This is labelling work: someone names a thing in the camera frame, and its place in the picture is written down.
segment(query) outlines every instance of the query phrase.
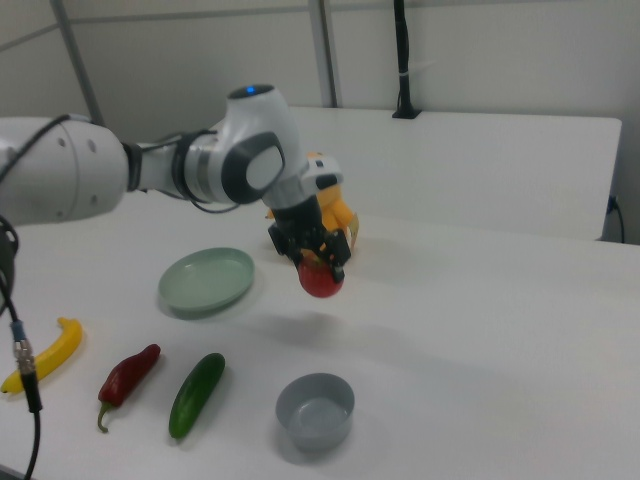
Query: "banana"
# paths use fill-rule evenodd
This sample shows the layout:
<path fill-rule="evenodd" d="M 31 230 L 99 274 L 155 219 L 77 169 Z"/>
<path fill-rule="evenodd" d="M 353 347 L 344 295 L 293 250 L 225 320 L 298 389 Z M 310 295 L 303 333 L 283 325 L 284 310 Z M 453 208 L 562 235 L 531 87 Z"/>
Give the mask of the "banana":
<path fill-rule="evenodd" d="M 76 351 L 82 340 L 82 325 L 80 325 L 78 320 L 75 318 L 68 319 L 61 317 L 58 318 L 58 323 L 62 327 L 62 333 L 49 348 L 35 358 L 38 381 L 62 365 L 64 361 Z M 20 379 L 20 372 L 18 372 L 18 370 L 7 377 L 0 387 L 0 391 L 5 393 L 19 393 L 23 391 L 22 380 Z"/>

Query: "gray bowl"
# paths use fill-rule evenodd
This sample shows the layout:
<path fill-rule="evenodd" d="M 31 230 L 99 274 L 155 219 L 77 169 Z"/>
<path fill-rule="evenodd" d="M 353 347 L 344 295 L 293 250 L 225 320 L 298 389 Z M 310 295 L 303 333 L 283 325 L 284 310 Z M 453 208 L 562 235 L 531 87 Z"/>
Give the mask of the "gray bowl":
<path fill-rule="evenodd" d="M 351 430 L 355 397 L 342 378 L 312 373 L 280 393 L 276 416 L 301 450 L 320 451 L 338 445 Z"/>

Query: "cable connector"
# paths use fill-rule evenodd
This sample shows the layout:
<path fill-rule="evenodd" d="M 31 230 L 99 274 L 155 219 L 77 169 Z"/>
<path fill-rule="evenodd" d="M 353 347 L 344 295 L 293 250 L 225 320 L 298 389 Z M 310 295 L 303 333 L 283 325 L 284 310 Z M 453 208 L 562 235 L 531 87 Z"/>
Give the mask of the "cable connector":
<path fill-rule="evenodd" d="M 11 322 L 13 332 L 13 355 L 18 363 L 20 379 L 29 404 L 29 411 L 36 413 L 42 410 L 40 391 L 38 390 L 38 376 L 36 374 L 36 360 L 33 357 L 31 343 L 24 333 L 22 320 Z"/>

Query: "green cucumber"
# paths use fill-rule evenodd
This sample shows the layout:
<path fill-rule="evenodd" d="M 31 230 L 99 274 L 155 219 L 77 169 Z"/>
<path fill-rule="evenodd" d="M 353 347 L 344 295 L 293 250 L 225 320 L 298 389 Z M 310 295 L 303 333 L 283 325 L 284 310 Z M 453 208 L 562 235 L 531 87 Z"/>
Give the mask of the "green cucumber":
<path fill-rule="evenodd" d="M 225 360 L 221 354 L 210 353 L 193 367 L 171 408 L 169 434 L 173 438 L 184 438 L 189 433 L 218 384 L 224 366 Z"/>

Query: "white table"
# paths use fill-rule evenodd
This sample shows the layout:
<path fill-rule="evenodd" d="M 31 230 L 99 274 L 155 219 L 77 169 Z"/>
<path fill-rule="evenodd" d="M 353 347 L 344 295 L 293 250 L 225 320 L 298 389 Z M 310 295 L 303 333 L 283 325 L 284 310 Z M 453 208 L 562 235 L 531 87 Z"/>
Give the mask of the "white table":
<path fill-rule="evenodd" d="M 597 239 L 621 122 L 610 118 L 294 108 L 303 143 L 335 156 L 362 213 Z"/>
<path fill-rule="evenodd" d="M 363 215 L 342 291 L 319 300 L 274 252 L 264 214 L 207 216 L 136 193 L 101 218 L 21 229 L 14 299 L 34 348 L 57 337 L 58 316 L 86 330 L 41 382 L 35 478 L 637 478 L 640 250 Z M 253 257 L 251 290 L 212 318 L 164 312 L 163 271 L 213 246 Z M 159 365 L 101 434 L 100 386 L 152 342 Z M 176 444 L 175 394 L 214 351 L 228 369 Z M 349 381 L 356 409 L 345 443 L 308 457 L 279 434 L 274 407 L 290 381 L 318 371 Z M 24 471 L 22 397 L 0 398 L 0 425 L 0 464 Z"/>

